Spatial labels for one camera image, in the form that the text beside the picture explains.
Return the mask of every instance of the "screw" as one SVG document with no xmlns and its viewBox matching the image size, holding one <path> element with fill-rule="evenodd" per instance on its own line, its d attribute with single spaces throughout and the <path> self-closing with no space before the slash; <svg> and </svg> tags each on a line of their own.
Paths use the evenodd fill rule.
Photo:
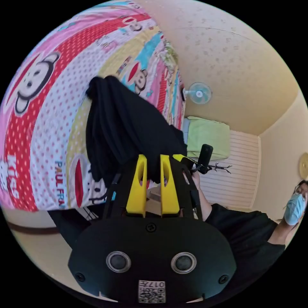
<svg viewBox="0 0 308 308">
<path fill-rule="evenodd" d="M 222 285 L 222 284 L 226 283 L 228 280 L 229 280 L 229 276 L 228 275 L 222 275 L 219 278 L 218 282 Z"/>
<path fill-rule="evenodd" d="M 147 230 L 148 232 L 154 232 L 154 231 L 156 230 L 156 226 L 155 226 L 155 224 L 153 224 L 153 223 L 147 224 L 147 226 L 146 226 L 145 228 L 146 228 L 146 230 Z"/>
<path fill-rule="evenodd" d="M 81 273 L 76 273 L 75 277 L 80 282 L 84 282 L 86 280 L 85 276 L 82 275 Z"/>
</svg>

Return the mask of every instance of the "label sticker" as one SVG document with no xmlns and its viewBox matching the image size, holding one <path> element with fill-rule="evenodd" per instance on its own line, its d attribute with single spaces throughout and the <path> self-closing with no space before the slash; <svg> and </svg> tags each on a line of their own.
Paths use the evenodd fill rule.
<svg viewBox="0 0 308 308">
<path fill-rule="evenodd" d="M 164 281 L 139 280 L 138 301 L 140 303 L 160 304 L 166 302 Z"/>
</svg>

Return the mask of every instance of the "blue face mask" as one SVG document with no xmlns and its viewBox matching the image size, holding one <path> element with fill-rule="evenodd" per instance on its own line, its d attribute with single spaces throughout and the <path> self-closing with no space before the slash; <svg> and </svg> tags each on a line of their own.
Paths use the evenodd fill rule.
<svg viewBox="0 0 308 308">
<path fill-rule="evenodd" d="M 293 194 L 287 203 L 284 219 L 288 225 L 294 226 L 298 223 L 306 207 L 306 200 L 303 195 Z"/>
</svg>

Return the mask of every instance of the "bedsheet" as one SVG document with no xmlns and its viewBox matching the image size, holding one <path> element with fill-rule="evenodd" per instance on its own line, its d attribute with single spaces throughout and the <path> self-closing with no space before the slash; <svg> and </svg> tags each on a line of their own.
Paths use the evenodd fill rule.
<svg viewBox="0 0 308 308">
<path fill-rule="evenodd" d="M 182 129 L 185 102 L 177 54 L 138 4 L 109 1 L 46 36 L 14 76 L 0 108 L 0 204 L 25 211 L 102 202 L 85 129 L 94 76 L 116 76 Z"/>
</svg>

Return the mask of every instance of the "person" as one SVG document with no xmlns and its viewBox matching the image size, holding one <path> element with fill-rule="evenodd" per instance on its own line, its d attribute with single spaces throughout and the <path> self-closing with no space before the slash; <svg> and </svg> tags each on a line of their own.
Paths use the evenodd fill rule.
<svg viewBox="0 0 308 308">
<path fill-rule="evenodd" d="M 200 188 L 200 175 L 193 173 L 199 192 L 202 219 L 217 228 L 228 240 L 237 270 L 225 289 L 206 300 L 209 307 L 240 293 L 260 278 L 285 250 L 288 234 L 304 215 L 308 181 L 301 181 L 287 203 L 284 217 L 277 224 L 259 211 L 240 212 L 219 204 L 210 205 Z"/>
</svg>

